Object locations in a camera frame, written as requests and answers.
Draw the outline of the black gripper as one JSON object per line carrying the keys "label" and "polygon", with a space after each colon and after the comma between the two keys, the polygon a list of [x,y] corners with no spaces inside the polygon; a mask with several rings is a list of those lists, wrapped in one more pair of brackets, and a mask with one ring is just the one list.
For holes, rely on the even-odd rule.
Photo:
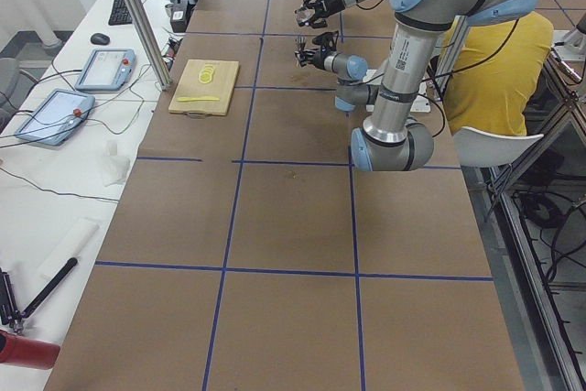
{"label": "black gripper", "polygon": [[299,47],[295,50],[296,61],[300,67],[314,66],[322,71],[335,71],[334,60],[337,55],[335,47]]}
{"label": "black gripper", "polygon": [[302,0],[303,7],[319,7],[319,11],[309,14],[307,25],[312,28],[328,26],[327,17],[340,13],[346,8],[344,0]]}

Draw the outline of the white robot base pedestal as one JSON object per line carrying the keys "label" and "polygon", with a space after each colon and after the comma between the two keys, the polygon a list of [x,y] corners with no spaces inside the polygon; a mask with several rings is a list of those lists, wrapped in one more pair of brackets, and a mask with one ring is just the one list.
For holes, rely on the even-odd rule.
{"label": "white robot base pedestal", "polygon": [[[383,77],[384,71],[368,69],[363,77],[363,82],[366,85],[378,86],[381,84]],[[425,82],[421,82],[414,93],[395,92],[395,96],[399,103],[408,103],[410,105],[410,113],[427,114],[431,111],[431,103],[426,98],[427,84]]]}

